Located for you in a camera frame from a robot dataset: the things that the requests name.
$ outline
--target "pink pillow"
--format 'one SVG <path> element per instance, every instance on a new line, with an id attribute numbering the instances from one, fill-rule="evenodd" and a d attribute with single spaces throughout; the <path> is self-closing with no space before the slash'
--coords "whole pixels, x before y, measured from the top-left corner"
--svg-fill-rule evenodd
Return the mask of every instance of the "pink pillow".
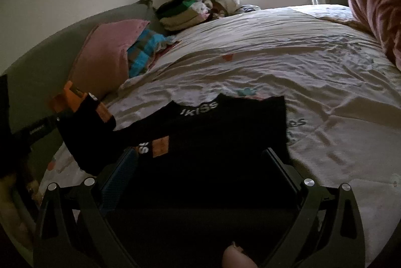
<path id="1" fill-rule="evenodd" d="M 387 58 L 401 70 L 401 0 L 348 0 L 352 14 L 370 29 Z"/>
<path id="2" fill-rule="evenodd" d="M 75 59 L 69 80 L 99 99 L 116 90 L 128 79 L 127 49 L 148 23 L 128 19 L 95 27 Z"/>

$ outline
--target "black t-shirt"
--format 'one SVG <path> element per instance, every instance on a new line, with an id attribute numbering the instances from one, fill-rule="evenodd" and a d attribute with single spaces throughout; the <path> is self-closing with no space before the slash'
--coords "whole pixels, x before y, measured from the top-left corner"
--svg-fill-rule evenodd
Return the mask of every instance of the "black t-shirt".
<path id="1" fill-rule="evenodd" d="M 261 158 L 290 162 L 284 97 L 171 102 L 114 136 L 139 161 L 106 219 L 141 268 L 220 267 L 232 241 L 259 265 L 296 217 Z"/>
<path id="2" fill-rule="evenodd" d="M 257 180 L 263 150 L 270 147 L 284 163 L 290 162 L 284 97 L 254 100 L 219 94 L 196 107 L 170 102 L 116 132 L 115 138 L 122 148 L 133 146 L 139 153 L 124 206 L 181 207 L 189 201 L 218 206 L 216 190 L 222 185 Z M 141 190 L 135 200 L 133 189 Z"/>

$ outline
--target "stack of folded clothes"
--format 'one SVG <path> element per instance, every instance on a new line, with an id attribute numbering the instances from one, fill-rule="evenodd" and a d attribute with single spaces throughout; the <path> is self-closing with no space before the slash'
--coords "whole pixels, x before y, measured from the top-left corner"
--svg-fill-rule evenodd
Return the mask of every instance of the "stack of folded clothes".
<path id="1" fill-rule="evenodd" d="M 160 6 L 156 15 L 166 30 L 177 32 L 208 20 L 211 7 L 203 0 L 173 0 Z"/>

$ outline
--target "wrinkled bedsheet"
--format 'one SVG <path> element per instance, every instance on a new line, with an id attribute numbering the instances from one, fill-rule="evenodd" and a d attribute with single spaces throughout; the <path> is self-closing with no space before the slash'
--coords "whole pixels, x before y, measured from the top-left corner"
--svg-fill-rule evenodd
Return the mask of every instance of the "wrinkled bedsheet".
<path id="1" fill-rule="evenodd" d="M 229 96 L 285 95 L 297 169 L 324 186 L 349 183 L 366 239 L 366 264 L 401 218 L 401 74 L 369 34 L 290 8 L 185 30 L 147 74 L 106 99 L 117 129 L 171 100 L 195 106 Z M 63 145 L 41 191 L 87 176 Z"/>
<path id="2" fill-rule="evenodd" d="M 339 4 L 318 4 L 316 6 L 296 6 L 289 8 L 304 14 L 309 14 L 321 20 L 347 25 L 373 35 L 370 29 L 366 28 L 359 20 L 355 19 L 351 9 L 346 6 L 341 6 Z"/>

